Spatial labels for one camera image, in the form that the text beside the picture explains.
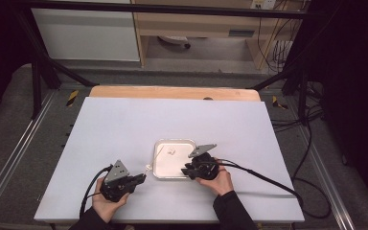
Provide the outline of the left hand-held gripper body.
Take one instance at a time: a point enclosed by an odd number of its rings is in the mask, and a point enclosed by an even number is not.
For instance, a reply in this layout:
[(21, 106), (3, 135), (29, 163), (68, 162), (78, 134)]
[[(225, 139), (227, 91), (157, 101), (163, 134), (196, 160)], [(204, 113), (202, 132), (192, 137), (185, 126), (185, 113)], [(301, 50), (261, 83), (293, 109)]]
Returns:
[(132, 194), (134, 190), (133, 177), (121, 160), (113, 165), (100, 188), (102, 195), (112, 202), (118, 202), (125, 194)]

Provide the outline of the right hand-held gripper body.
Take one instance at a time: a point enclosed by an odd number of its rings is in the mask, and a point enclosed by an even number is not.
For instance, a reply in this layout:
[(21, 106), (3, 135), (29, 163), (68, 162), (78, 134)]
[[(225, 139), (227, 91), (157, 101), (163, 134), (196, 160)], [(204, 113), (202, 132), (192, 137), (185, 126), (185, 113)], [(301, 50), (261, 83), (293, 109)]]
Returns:
[(197, 177), (212, 180), (219, 172), (219, 164), (217, 160), (209, 154), (209, 150), (215, 148), (216, 144), (196, 146), (188, 155), (192, 159), (191, 163), (186, 163), (185, 167), (193, 167), (193, 173)]

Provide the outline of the cream rectangular tray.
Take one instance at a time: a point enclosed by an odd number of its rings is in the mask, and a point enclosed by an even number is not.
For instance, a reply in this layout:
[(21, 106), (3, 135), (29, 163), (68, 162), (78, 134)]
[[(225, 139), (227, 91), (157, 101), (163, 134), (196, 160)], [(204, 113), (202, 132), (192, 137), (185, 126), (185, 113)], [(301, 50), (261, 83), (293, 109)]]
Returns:
[[(195, 149), (196, 143), (190, 139), (162, 139), (155, 143), (153, 156), (162, 148), (154, 162), (153, 174), (159, 179), (184, 179), (181, 171), (190, 162), (188, 155)], [(175, 155), (169, 155), (169, 149), (175, 149)]]

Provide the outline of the cream stick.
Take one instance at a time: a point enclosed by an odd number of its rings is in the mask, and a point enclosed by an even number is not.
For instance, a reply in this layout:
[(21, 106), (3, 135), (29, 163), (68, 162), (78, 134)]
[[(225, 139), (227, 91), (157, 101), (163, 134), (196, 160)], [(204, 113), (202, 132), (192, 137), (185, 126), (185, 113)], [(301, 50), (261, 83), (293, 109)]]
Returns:
[(150, 171), (145, 171), (145, 175), (147, 175), (149, 172), (151, 172), (153, 170), (154, 162), (158, 158), (158, 156), (161, 153), (161, 151), (163, 150), (163, 148), (164, 148), (164, 146), (153, 156), (152, 160), (149, 162), (149, 164), (151, 165), (151, 170)]

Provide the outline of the person's right hand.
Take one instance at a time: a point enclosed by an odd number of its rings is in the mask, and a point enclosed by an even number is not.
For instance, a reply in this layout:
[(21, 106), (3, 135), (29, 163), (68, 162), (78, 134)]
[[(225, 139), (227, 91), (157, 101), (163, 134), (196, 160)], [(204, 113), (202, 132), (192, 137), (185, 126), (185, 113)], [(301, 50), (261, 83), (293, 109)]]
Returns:
[(216, 196), (224, 196), (234, 190), (231, 174), (224, 166), (218, 167), (218, 175), (214, 179), (206, 180), (197, 177), (195, 181), (209, 188)]

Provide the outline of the person's left hand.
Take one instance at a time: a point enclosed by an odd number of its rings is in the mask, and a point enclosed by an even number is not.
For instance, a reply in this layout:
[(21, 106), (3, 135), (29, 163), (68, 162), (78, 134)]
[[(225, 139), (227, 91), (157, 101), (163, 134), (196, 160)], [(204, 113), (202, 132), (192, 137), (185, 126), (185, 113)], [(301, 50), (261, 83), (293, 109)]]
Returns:
[(110, 223), (116, 212), (127, 204), (129, 194), (123, 195), (118, 202), (107, 200), (100, 191), (103, 182), (103, 177), (97, 180), (95, 194), (92, 195), (92, 207), (105, 223)]

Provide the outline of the white table board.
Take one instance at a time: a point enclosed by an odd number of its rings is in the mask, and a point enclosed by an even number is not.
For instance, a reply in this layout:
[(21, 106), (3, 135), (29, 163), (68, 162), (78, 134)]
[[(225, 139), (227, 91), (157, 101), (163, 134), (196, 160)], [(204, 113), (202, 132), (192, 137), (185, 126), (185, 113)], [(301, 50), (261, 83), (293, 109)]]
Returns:
[(121, 160), (142, 173), (161, 139), (216, 144), (211, 155), (237, 163), (235, 189), (257, 222), (304, 219), (264, 103), (94, 97), (83, 102), (35, 219), (76, 221), (99, 170)]

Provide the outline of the wooden table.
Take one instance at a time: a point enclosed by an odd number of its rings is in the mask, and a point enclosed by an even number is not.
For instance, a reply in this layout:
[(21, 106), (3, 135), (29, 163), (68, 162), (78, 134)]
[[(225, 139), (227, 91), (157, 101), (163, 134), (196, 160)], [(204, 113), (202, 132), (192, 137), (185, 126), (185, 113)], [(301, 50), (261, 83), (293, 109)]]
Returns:
[(256, 90), (208, 87), (97, 85), (89, 94), (95, 98), (183, 99), (259, 102)]

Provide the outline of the yellow black tape marker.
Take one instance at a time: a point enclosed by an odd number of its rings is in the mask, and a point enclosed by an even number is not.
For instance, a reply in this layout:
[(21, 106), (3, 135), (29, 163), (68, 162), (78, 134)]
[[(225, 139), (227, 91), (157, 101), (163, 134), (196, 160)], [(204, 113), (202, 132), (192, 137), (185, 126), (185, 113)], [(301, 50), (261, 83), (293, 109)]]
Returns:
[(280, 103), (276, 96), (272, 96), (272, 105), (273, 107), (280, 107), (282, 109), (288, 109), (288, 106), (286, 104)]
[(66, 106), (72, 106), (79, 94), (79, 90), (73, 90), (67, 100)]

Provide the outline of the white chair base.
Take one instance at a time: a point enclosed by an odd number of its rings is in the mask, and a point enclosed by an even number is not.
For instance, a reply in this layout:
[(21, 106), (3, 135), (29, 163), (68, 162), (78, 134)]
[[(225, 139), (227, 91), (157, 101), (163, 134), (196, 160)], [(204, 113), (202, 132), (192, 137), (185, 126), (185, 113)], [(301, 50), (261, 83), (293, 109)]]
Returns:
[(185, 36), (160, 36), (160, 39), (175, 45), (182, 45), (185, 49), (190, 49), (191, 44)]

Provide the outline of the wooden desk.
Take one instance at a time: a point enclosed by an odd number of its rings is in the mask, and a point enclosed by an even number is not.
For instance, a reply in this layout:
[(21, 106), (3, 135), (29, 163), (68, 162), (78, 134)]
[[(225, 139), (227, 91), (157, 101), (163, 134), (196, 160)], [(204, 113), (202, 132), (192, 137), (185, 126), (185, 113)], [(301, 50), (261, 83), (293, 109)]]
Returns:
[[(276, 0), (273, 10), (299, 12), (303, 0)], [(131, 0), (133, 4), (251, 8), (252, 0)], [(292, 40), (295, 31), (284, 19), (194, 14), (139, 13), (134, 15), (137, 36), (234, 37), (246, 41), (255, 67), (266, 67), (272, 42)]]

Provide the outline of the white cabinet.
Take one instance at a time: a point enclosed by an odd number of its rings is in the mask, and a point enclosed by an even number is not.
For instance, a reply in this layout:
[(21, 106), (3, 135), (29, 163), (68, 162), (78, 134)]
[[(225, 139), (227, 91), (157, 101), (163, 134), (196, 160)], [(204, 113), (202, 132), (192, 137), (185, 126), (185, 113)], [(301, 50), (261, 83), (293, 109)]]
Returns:
[(32, 9), (51, 58), (138, 61), (131, 12)]

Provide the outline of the white power strip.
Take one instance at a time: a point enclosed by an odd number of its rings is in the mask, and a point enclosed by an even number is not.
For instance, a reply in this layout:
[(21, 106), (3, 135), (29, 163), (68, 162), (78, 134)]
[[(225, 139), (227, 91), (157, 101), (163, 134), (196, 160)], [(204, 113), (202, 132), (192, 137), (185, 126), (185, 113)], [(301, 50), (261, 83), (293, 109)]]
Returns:
[(252, 0), (251, 8), (257, 10), (272, 10), (276, 0)]

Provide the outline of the aluminium rail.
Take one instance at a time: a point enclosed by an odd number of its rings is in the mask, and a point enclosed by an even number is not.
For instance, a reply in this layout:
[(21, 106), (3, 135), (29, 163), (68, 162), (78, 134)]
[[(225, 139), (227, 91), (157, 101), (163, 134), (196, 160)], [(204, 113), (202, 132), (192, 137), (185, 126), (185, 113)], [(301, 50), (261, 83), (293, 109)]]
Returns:
[(33, 140), (35, 133), (37, 132), (41, 122), (43, 121), (57, 94), (58, 92), (56, 90), (50, 90), (49, 93), (45, 96), (41, 110), (37, 113), (36, 117), (31, 119), (31, 121), (28, 123), (26, 130), (24, 131), (20, 140), (17, 142), (15, 148), (11, 152), (9, 159), (0, 172), (0, 196), (9, 183), (13, 172), (15, 171), (18, 163), (23, 157), (23, 154)]
[(339, 226), (340, 230), (355, 230), (355, 225), (351, 219), (349, 212), (347, 211), (344, 202), (328, 172), (319, 151), (317, 150), (314, 142), (311, 139), (311, 134), (306, 126), (300, 126), (299, 130), (305, 143), (308, 146), (308, 156), (321, 184), (321, 187), (331, 204), (333, 216)]

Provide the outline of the black metal frame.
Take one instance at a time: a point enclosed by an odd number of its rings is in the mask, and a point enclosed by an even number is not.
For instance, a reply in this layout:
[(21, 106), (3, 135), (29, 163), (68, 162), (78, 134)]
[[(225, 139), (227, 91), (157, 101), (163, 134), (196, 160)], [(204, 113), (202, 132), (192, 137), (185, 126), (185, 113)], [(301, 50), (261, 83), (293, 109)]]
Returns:
[(139, 13), (167, 13), (167, 14), (194, 14), (213, 16), (237, 16), (256, 18), (286, 18), (309, 19), (315, 18), (315, 14), (302, 11), (272, 11), (272, 10), (243, 10), (234, 8), (196, 7), (196, 6), (172, 6), (151, 4), (124, 4), (104, 2), (81, 1), (51, 1), (51, 0), (12, 0), (8, 3), (13, 16), (18, 21), (22, 31), (26, 34), (32, 49), (32, 66), (34, 80), (34, 114), (35, 118), (41, 109), (39, 77), (42, 76), (50, 88), (59, 88), (61, 81), (55, 70), (65, 74), (74, 81), (84, 86), (96, 86), (95, 82), (84, 79), (72, 72), (62, 64), (53, 60), (42, 46), (36, 36), (36, 30), (30, 26), (29, 20), (24, 16), (24, 11), (33, 9), (71, 10), (92, 12), (139, 12)]

